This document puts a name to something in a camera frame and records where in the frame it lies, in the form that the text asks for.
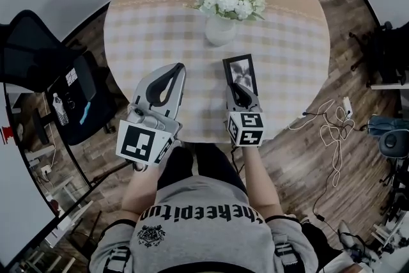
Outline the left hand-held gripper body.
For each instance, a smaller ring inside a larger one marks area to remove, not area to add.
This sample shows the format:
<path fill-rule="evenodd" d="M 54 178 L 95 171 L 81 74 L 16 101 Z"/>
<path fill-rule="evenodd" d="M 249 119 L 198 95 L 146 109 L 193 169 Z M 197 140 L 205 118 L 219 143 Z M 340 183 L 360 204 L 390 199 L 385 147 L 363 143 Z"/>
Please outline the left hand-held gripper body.
<path fill-rule="evenodd" d="M 130 104 L 127 118 L 120 121 L 116 155 L 147 166 L 158 165 L 181 128 L 174 119 Z"/>

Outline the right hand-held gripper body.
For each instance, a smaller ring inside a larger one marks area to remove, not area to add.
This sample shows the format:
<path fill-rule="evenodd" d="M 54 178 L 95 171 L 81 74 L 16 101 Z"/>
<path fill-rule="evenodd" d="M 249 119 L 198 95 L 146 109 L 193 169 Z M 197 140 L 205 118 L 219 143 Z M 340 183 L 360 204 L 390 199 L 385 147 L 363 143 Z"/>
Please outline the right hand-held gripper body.
<path fill-rule="evenodd" d="M 265 115 L 258 105 L 250 109 L 228 111 L 227 132 L 237 147 L 259 147 L 265 136 Z"/>

